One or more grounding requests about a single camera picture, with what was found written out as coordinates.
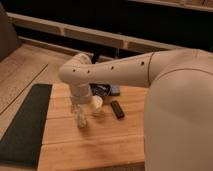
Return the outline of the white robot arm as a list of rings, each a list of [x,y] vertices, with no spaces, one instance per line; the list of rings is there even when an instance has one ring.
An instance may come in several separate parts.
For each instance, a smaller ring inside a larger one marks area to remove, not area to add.
[[[79,53],[60,67],[59,77],[69,85],[72,100],[82,104],[89,101],[91,83],[148,88],[173,60],[185,54],[184,49],[160,51],[92,64],[86,54]]]

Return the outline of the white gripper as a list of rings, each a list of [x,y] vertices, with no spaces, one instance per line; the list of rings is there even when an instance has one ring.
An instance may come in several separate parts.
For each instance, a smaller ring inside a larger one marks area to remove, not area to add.
[[[87,104],[91,102],[92,93],[91,88],[88,84],[69,85],[71,103],[71,113],[76,113],[76,104],[79,112],[83,112],[81,104]]]

